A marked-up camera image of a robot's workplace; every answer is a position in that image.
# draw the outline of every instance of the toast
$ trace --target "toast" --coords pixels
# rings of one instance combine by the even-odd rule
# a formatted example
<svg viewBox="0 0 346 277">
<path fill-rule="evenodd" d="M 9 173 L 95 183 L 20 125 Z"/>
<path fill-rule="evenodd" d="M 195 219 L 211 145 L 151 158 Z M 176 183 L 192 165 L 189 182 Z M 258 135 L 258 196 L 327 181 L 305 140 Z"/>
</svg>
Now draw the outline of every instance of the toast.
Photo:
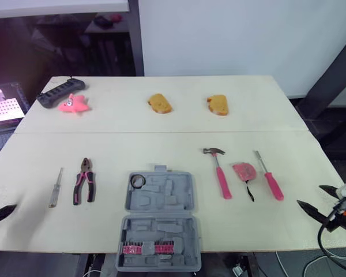
<svg viewBox="0 0 346 277">
<path fill-rule="evenodd" d="M 171 105 L 166 100 L 166 98 L 160 93 L 151 96 L 148 100 L 148 103 L 151 106 L 151 108 L 158 114 L 166 114 L 172 111 Z"/>
<path fill-rule="evenodd" d="M 225 95 L 213 95 L 207 98 L 209 102 L 209 109 L 212 113 L 217 115 L 227 115 L 228 114 L 228 104 Z"/>
</svg>

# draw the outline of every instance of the clear screwdriver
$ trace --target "clear screwdriver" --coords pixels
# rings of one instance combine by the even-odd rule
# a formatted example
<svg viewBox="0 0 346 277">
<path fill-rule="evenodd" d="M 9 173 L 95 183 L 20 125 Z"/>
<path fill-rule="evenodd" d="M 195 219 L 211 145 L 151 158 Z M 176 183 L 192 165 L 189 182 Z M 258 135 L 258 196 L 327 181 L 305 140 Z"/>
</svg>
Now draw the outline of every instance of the clear screwdriver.
<svg viewBox="0 0 346 277">
<path fill-rule="evenodd" d="M 50 203 L 48 205 L 49 208 L 54 208 L 57 206 L 58 196 L 59 196 L 59 191 L 60 191 L 60 180 L 62 178 L 62 173 L 63 173 L 63 167 L 60 168 L 57 183 L 54 185 L 54 188 L 52 189 Z"/>
</svg>

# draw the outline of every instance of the monitor screen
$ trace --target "monitor screen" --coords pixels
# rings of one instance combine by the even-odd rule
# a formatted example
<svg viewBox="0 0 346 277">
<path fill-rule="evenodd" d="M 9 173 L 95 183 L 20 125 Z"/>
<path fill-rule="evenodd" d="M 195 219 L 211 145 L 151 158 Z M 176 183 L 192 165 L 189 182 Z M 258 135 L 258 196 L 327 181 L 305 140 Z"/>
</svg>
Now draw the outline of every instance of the monitor screen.
<svg viewBox="0 0 346 277">
<path fill-rule="evenodd" d="M 0 86 L 0 129 L 16 127 L 27 111 L 18 94 L 18 84 Z"/>
</svg>

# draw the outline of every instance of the screwdriver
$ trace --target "screwdriver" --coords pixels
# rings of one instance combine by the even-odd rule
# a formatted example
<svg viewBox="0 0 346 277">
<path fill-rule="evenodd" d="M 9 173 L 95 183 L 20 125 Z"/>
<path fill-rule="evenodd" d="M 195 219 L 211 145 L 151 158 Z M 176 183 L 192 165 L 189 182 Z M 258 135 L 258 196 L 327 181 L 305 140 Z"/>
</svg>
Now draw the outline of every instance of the screwdriver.
<svg viewBox="0 0 346 277">
<path fill-rule="evenodd" d="M 283 200 L 283 193 L 282 193 L 282 190 L 280 189 L 280 187 L 278 186 L 278 183 L 277 181 L 275 180 L 275 178 L 273 177 L 272 173 L 269 172 L 266 167 L 265 167 L 265 164 L 260 156 L 260 153 L 259 151 L 256 151 L 255 150 L 255 155 L 256 157 L 259 159 L 264 171 L 265 171 L 265 178 L 268 182 L 268 185 L 274 195 L 274 197 L 277 199 L 277 200 Z"/>
<path fill-rule="evenodd" d="M 58 203 L 58 196 L 59 196 L 59 190 L 60 190 L 60 179 L 62 178 L 62 173 L 63 173 L 63 167 L 60 168 L 57 183 L 54 185 L 54 188 L 52 189 L 50 203 L 48 205 L 49 208 L 56 207 L 56 205 Z"/>
</svg>

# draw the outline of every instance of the hammer head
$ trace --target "hammer head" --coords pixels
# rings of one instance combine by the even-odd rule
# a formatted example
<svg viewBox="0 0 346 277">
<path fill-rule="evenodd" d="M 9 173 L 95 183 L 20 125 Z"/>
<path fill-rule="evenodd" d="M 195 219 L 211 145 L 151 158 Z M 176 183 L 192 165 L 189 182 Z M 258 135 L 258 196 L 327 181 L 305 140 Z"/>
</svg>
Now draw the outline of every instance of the hammer head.
<svg viewBox="0 0 346 277">
<path fill-rule="evenodd" d="M 225 152 L 223 150 L 218 149 L 218 148 L 204 148 L 202 150 L 202 153 L 204 153 L 204 154 L 212 154 L 212 155 L 219 153 L 219 154 L 224 155 Z"/>
</svg>

